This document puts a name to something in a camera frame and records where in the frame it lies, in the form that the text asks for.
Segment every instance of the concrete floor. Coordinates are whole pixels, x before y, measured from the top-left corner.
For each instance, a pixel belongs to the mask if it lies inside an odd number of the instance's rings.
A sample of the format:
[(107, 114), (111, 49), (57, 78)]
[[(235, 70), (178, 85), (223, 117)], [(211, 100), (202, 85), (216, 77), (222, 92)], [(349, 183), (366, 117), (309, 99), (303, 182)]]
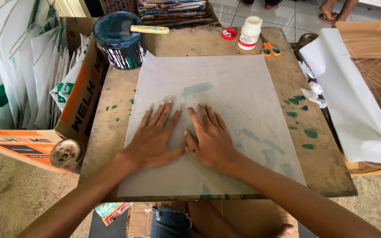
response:
[[(54, 174), (0, 154), (0, 238), (15, 237), (77, 186), (75, 174)], [(381, 230), (381, 176), (355, 177), (359, 196), (333, 198)], [(73, 238), (87, 238), (92, 213)]]

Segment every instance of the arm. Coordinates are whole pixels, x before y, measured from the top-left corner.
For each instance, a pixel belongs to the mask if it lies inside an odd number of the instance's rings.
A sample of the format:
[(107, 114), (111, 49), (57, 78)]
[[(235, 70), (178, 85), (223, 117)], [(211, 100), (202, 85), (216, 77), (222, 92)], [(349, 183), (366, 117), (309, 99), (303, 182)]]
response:
[(204, 165), (235, 177), (270, 198), (318, 237), (381, 238), (381, 232), (346, 208), (272, 171), (233, 147), (227, 127), (212, 108), (188, 108), (198, 142), (185, 131), (187, 149)]
[(184, 148), (166, 148), (181, 113), (179, 108), (164, 127), (172, 104), (172, 101), (167, 104), (162, 102), (150, 119), (151, 109), (148, 109), (133, 140), (126, 148), (40, 215), (18, 238), (70, 237), (93, 208), (124, 178), (140, 169), (166, 164), (184, 154)]

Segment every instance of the hand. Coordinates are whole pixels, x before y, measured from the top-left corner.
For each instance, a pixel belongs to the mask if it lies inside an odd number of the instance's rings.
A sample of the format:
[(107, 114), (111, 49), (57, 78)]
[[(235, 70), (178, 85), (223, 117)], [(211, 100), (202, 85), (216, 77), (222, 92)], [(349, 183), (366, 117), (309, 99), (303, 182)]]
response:
[(116, 157), (129, 161), (135, 169), (139, 170), (167, 164), (183, 155), (185, 148), (167, 150), (166, 147), (168, 138), (182, 113), (181, 108), (178, 108), (170, 122), (164, 126), (172, 105), (172, 100), (169, 100), (167, 104), (161, 102), (150, 119), (152, 110), (148, 108), (132, 141)]
[(240, 153), (233, 147), (232, 138), (221, 116), (209, 104), (198, 105), (201, 119), (193, 108), (188, 113), (195, 126), (198, 142), (189, 131), (184, 131), (187, 148), (204, 165), (229, 174)]

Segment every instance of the tiled floor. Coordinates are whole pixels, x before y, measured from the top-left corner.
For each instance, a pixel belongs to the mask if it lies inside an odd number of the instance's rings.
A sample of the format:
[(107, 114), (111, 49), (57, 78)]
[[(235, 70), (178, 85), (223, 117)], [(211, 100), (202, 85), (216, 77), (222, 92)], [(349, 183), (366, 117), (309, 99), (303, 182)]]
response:
[[(255, 0), (251, 8), (245, 7), (238, 0), (210, 0), (214, 12), (223, 27), (243, 26), (249, 16), (258, 16), (263, 20), (263, 27), (282, 28), (289, 42), (298, 41), (307, 32), (319, 33), (330, 25), (318, 18), (321, 13), (318, 7), (323, 0), (293, 1), (283, 0), (275, 10), (264, 9), (264, 0)], [(342, 2), (334, 5), (339, 12)], [(356, 6), (347, 21), (381, 20), (381, 9), (368, 10), (365, 6)]]

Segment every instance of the scissors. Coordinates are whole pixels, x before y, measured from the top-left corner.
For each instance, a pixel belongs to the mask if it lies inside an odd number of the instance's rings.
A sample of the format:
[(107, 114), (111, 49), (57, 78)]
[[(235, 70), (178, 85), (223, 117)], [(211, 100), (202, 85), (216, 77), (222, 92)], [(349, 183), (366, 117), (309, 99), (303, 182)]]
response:
[(269, 57), (271, 55), (279, 56), (282, 53), (279, 48), (274, 47), (270, 44), (270, 42), (267, 42), (267, 40), (264, 38), (264, 36), (262, 36), (262, 34), (260, 34), (260, 36), (262, 39), (262, 45), (264, 46), (261, 52), (265, 57)]

